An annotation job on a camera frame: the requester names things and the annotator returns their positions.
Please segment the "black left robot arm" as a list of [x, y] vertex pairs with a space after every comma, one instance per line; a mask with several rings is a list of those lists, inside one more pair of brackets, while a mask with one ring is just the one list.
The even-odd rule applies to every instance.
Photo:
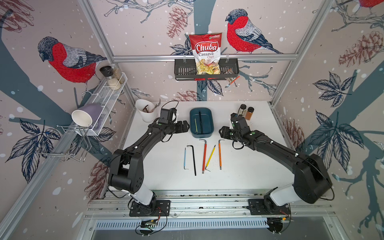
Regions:
[[144, 159], [152, 148], [166, 135], [186, 133], [190, 129], [187, 121], [157, 121], [148, 125], [145, 134], [124, 150], [116, 150], [110, 163], [107, 178], [109, 186], [124, 191], [139, 204], [150, 206], [156, 200], [153, 191], [144, 185]]

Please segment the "long black hex key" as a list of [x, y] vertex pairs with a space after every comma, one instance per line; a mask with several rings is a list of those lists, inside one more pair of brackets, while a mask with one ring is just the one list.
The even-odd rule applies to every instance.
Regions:
[[201, 135], [204, 133], [203, 131], [203, 122], [202, 122], [202, 114], [201, 114], [201, 111], [199, 111], [199, 121], [200, 121], [200, 131], [201, 131]]

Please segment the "short black hex key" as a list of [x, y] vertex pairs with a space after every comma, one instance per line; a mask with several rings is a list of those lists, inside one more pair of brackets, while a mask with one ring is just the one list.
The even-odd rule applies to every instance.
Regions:
[[194, 164], [194, 174], [195, 176], [197, 176], [197, 169], [196, 169], [196, 158], [195, 158], [195, 150], [194, 150], [194, 146], [192, 145], [187, 145], [187, 148], [192, 148], [192, 154], [193, 154], [193, 164]]

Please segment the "yellow hex key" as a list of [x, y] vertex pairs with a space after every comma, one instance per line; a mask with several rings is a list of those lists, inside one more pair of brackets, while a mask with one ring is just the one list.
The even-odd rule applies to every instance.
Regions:
[[210, 170], [208, 169], [208, 167], [209, 167], [209, 164], [210, 164], [210, 162], [211, 162], [211, 159], [212, 159], [212, 157], [213, 157], [213, 155], [214, 155], [215, 149], [216, 149], [216, 145], [214, 145], [214, 147], [213, 147], [213, 149], [212, 149], [212, 151], [211, 151], [211, 154], [210, 154], [210, 156], [209, 156], [208, 162], [206, 163], [205, 171], [207, 171], [207, 172], [210, 172]]

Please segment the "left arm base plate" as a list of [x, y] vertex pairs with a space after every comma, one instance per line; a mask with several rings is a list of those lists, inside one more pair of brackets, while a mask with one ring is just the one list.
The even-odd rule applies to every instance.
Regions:
[[148, 206], [132, 202], [130, 207], [130, 217], [158, 217], [159, 215], [170, 214], [171, 201], [170, 200], [156, 200], [150, 203]]

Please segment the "orange hex key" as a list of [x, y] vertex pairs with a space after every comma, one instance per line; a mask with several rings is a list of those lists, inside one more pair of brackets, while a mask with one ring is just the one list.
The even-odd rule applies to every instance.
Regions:
[[218, 147], [219, 147], [219, 166], [220, 166], [220, 170], [222, 170], [222, 148], [221, 148], [221, 142], [225, 141], [224, 139], [220, 139], [218, 141]]

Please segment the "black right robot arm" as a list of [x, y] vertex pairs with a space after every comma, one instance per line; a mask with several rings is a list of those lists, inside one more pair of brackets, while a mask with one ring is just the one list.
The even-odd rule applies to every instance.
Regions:
[[265, 154], [294, 174], [294, 182], [270, 190], [264, 196], [268, 212], [291, 202], [302, 200], [314, 204], [329, 190], [332, 181], [321, 157], [306, 155], [275, 142], [258, 130], [251, 130], [243, 116], [231, 114], [232, 127], [223, 126], [219, 134], [223, 139], [239, 142], [242, 147]]

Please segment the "red hex key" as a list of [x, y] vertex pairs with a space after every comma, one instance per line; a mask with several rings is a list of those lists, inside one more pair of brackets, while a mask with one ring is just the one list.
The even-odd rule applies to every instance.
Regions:
[[205, 139], [199, 139], [199, 141], [204, 142], [204, 155], [202, 164], [202, 174], [204, 174], [206, 169], [207, 141]]

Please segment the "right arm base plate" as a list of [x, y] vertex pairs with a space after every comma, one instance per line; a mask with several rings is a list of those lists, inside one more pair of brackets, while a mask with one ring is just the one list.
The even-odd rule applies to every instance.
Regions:
[[288, 204], [277, 206], [268, 199], [249, 199], [246, 209], [251, 215], [284, 215], [289, 216], [291, 210]]

